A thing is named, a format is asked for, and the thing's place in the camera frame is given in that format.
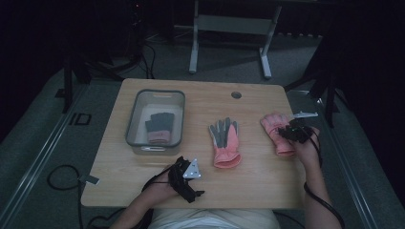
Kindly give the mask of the person's left hand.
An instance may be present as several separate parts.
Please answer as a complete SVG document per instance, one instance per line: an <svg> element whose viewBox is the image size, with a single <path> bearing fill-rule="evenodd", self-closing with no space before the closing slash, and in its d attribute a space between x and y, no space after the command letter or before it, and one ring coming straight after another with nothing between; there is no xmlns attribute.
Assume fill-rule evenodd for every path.
<svg viewBox="0 0 405 229"><path fill-rule="evenodd" d="M151 206L165 202L178 194L169 181L168 174L170 168L170 165L166 166L158 175L154 176L152 181L147 185L145 193L148 203Z"/></svg>

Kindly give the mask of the person's white shirt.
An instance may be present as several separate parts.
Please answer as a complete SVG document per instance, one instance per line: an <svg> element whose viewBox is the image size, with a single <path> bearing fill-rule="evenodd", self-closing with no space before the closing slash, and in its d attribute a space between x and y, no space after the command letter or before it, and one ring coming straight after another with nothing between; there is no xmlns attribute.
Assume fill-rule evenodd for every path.
<svg viewBox="0 0 405 229"><path fill-rule="evenodd" d="M148 229L281 229L269 209L159 209Z"/></svg>

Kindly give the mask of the pink ski glove grey palm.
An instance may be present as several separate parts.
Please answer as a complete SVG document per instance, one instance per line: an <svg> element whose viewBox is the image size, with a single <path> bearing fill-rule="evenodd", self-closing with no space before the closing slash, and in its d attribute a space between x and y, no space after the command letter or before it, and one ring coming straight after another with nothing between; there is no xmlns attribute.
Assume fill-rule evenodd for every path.
<svg viewBox="0 0 405 229"><path fill-rule="evenodd" d="M239 148L239 125L229 117L218 120L215 125L210 125L214 147L214 166L220 169L236 167L242 160Z"/></svg>

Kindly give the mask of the grey plastic bin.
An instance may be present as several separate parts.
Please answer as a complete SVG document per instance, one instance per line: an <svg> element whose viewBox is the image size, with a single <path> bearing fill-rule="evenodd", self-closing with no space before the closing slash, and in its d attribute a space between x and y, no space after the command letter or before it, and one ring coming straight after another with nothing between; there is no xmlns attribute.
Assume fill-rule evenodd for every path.
<svg viewBox="0 0 405 229"><path fill-rule="evenodd" d="M137 155L174 156L180 151L184 118L185 94L176 90L144 89L137 93L125 140ZM152 143L147 139L145 121L158 113L174 117L171 141Z"/></svg>

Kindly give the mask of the person's right hand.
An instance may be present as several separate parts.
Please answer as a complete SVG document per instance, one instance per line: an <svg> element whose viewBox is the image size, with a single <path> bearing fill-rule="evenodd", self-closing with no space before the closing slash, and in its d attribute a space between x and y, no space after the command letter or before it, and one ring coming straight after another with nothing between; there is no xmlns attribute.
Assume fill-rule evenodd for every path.
<svg viewBox="0 0 405 229"><path fill-rule="evenodd" d="M320 168L321 163L319 159L319 136L320 131L316 128L312 129L311 137L304 143L294 142L291 144L295 149L295 154L302 162L306 169L308 168Z"/></svg>

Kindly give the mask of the small grey table clamp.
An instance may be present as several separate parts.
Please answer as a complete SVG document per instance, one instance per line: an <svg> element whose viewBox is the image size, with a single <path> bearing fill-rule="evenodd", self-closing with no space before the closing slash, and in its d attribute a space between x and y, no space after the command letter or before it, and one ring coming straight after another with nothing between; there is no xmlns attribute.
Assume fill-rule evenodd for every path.
<svg viewBox="0 0 405 229"><path fill-rule="evenodd" d="M82 183L90 183L93 185L98 185L99 179L93 176L80 176L78 180Z"/></svg>

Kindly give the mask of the black tripod stand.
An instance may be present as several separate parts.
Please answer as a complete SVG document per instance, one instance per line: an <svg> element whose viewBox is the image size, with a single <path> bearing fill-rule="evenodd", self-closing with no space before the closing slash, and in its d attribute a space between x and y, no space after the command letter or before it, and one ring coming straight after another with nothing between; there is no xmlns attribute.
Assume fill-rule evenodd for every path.
<svg viewBox="0 0 405 229"><path fill-rule="evenodd" d="M324 117L331 128L334 127L334 99L339 97L343 103L346 104L345 99L337 91L336 86L337 67L341 60L344 47L345 43L343 41L335 39L335 37L330 34L324 35L303 75L284 87L285 92L289 92L313 80L313 85L309 90L309 96L317 100L321 99L323 95L326 97Z"/></svg>

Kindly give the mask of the metal floor rail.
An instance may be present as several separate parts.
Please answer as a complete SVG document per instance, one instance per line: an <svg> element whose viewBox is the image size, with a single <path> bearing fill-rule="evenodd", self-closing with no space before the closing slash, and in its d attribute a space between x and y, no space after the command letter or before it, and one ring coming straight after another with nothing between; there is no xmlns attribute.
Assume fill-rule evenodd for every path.
<svg viewBox="0 0 405 229"><path fill-rule="evenodd" d="M33 185L36 183L39 174L42 172L49 157L53 153L53 149L61 138L68 122L73 117L73 109L80 100L80 98L87 91L88 86L78 86L76 95L73 97L70 104L63 108L60 116L53 126L52 131L48 135L46 141L41 146L40 151L30 164L25 174L21 177L18 185L14 189L9 201L5 204L4 209L0 212L0 229L10 229L12 222L21 209L21 206L26 201Z"/></svg>
<svg viewBox="0 0 405 229"><path fill-rule="evenodd" d="M363 192L355 179L352 168L333 128L324 118L324 102L321 98L311 98L308 91L287 92L290 107L294 113L317 114L306 117L309 126L318 128L321 133L322 168L327 179L333 205L339 207L346 228L351 228L355 219L361 221L360 229L377 229Z"/></svg>

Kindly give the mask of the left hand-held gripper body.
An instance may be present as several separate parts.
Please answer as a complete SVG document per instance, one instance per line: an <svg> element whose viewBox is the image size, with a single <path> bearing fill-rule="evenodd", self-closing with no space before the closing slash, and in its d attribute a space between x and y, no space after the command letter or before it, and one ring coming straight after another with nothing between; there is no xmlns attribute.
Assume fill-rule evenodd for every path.
<svg viewBox="0 0 405 229"><path fill-rule="evenodd" d="M193 159L191 163L188 163L181 162L180 158L178 158L171 166L168 177L173 189L187 202L191 203L196 199L193 195L195 190L188 182L202 177L197 159Z"/></svg>

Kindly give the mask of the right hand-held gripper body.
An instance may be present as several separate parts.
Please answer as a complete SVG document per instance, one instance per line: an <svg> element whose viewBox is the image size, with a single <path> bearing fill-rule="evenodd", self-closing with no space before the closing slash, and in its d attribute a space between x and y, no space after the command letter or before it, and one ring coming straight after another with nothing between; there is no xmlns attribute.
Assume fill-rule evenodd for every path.
<svg viewBox="0 0 405 229"><path fill-rule="evenodd" d="M292 141L304 143L314 134L311 127L306 125L305 119L309 117L317 117L318 113L299 112L292 115L292 120L288 126L288 138Z"/></svg>

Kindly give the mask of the pink ski glove printed back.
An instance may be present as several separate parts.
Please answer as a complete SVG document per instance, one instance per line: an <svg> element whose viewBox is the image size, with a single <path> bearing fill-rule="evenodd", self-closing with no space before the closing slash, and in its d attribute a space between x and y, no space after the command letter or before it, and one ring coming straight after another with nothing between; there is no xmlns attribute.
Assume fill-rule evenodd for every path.
<svg viewBox="0 0 405 229"><path fill-rule="evenodd" d="M288 117L285 114L266 114L260 123L274 143L275 152L278 156L292 156L295 153L289 141L279 134L279 129L288 125Z"/></svg>

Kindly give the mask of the white metal desk frame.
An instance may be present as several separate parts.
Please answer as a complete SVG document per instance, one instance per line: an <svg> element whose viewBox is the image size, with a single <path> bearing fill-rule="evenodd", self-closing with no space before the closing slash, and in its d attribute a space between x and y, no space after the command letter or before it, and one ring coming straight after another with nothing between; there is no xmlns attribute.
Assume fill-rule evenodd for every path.
<svg viewBox="0 0 405 229"><path fill-rule="evenodd" d="M199 31L245 33L264 35L266 37L266 43L259 49L259 56L264 78L270 79L272 77L272 72L267 53L278 24L282 7L275 7L271 19L261 19L200 14L199 6L200 0L194 0L193 41L188 71L190 73L197 72L199 57Z"/></svg>

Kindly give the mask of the black equipment stand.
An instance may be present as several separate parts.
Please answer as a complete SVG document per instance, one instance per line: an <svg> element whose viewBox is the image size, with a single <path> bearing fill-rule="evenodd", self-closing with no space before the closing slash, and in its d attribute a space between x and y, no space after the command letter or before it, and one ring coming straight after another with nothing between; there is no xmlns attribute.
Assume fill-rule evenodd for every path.
<svg viewBox="0 0 405 229"><path fill-rule="evenodd" d="M121 81L141 62L146 45L146 0L58 0L55 35L63 53L64 111L73 104L73 80L88 84L92 72Z"/></svg>

